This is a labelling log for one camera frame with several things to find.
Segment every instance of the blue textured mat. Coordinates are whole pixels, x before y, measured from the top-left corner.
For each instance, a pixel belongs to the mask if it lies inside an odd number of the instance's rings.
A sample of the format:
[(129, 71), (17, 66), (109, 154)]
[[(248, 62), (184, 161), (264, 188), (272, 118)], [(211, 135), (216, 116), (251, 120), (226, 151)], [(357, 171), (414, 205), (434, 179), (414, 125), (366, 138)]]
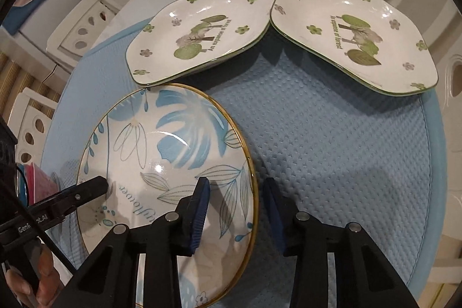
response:
[[(91, 50), (73, 71), (42, 158), (42, 169), (61, 188), (75, 184), (86, 142), (103, 115), (137, 89), (125, 50), (145, 23)], [(260, 183), (276, 178), (324, 223), (361, 223), (419, 296), (446, 201), (446, 147), (433, 90), (401, 98), (377, 94), (273, 29), (254, 48), (182, 82), (210, 94), (237, 122)], [(295, 260), (278, 255), (260, 210), (249, 265), (216, 306), (272, 308), (290, 300)], [(86, 255), (75, 215), (52, 233), (79, 266)], [(331, 306), (334, 299), (331, 289)]]

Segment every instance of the cable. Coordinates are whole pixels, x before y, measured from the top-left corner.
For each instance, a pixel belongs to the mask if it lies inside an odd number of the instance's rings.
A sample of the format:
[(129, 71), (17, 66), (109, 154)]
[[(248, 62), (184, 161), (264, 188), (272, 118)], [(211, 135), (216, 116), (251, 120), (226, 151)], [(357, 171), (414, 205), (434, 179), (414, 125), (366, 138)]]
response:
[(19, 171), (19, 173), (21, 174), (22, 178), (24, 179), (24, 185), (25, 185), (25, 190), (26, 190), (26, 202), (27, 202), (27, 206), (29, 205), (29, 198), (30, 198), (30, 195), (29, 195), (29, 186), (27, 184), (27, 179), (26, 179), (26, 176), (24, 175), (23, 171), (19, 168), (18, 165), (16, 165), (16, 169)]
[(43, 231), (43, 229), (38, 225), (35, 219), (31, 216), (31, 214), (24, 208), (22, 202), (13, 194), (3, 179), (0, 179), (0, 187), (7, 195), (7, 197), (12, 201), (16, 209), (18, 210), (19, 215), (21, 215), (28, 223), (33, 227), (33, 229), (37, 232), (37, 235), (43, 240), (46, 246), (53, 252), (56, 257), (63, 263), (67, 270), (73, 275), (77, 272), (77, 269), (72, 265), (72, 263), (68, 260), (68, 258), (63, 254), (63, 252), (57, 247), (57, 245), (49, 238), (47, 233)]

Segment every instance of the human hand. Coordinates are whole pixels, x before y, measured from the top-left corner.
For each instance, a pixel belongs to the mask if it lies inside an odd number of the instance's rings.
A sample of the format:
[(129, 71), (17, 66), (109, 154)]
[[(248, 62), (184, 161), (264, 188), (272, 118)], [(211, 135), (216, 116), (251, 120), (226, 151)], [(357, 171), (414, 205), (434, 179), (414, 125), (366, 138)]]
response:
[(6, 272), (6, 283), (26, 306), (33, 308), (31, 300), (36, 299), (38, 308), (48, 308), (53, 304), (64, 285), (59, 278), (58, 271), (54, 268), (53, 254), (44, 244), (42, 244), (42, 253), (38, 259), (38, 271), (40, 283), (35, 297), (31, 285), (12, 269)]

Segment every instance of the white plate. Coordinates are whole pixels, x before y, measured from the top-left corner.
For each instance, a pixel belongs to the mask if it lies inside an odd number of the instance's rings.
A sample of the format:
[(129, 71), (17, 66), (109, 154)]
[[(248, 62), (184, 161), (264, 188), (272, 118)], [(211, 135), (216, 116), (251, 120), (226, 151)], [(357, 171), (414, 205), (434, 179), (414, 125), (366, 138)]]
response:
[[(213, 99), (172, 84), (121, 100), (85, 148), (78, 183), (95, 176), (107, 177), (108, 194), (77, 211), (89, 252), (117, 223), (147, 225), (174, 210), (206, 176), (212, 191), (200, 246), (178, 258), (182, 306), (211, 304), (239, 279), (255, 242), (258, 188), (242, 135)], [(140, 257), (139, 305), (143, 276)]]
[(221, 63), (251, 48), (269, 27), (274, 0), (178, 0), (126, 51), (133, 79), (153, 85)]
[(390, 96), (438, 82), (417, 27), (384, 0), (276, 0), (274, 27), (367, 87)]

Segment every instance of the metal screw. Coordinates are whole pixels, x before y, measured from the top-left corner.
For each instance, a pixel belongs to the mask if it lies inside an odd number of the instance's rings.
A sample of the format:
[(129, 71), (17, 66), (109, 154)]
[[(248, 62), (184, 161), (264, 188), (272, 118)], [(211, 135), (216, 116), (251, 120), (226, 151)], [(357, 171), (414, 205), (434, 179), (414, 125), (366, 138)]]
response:
[(295, 218), (297, 218), (299, 221), (307, 221), (310, 219), (310, 215), (306, 211), (299, 211), (295, 215)]
[(170, 213), (167, 213), (165, 215), (165, 219), (168, 221), (168, 222), (173, 222), (173, 221), (176, 221), (178, 218), (180, 218), (180, 215), (175, 212), (175, 211), (171, 211)]
[(351, 222), (349, 225), (348, 225), (348, 228), (353, 231), (353, 232), (360, 232), (363, 228), (361, 227), (361, 225), (359, 223), (356, 223), (356, 222)]
[(114, 231), (114, 233), (117, 235), (123, 234), (125, 230), (126, 230), (126, 227), (124, 225), (116, 225), (112, 229), (112, 231)]

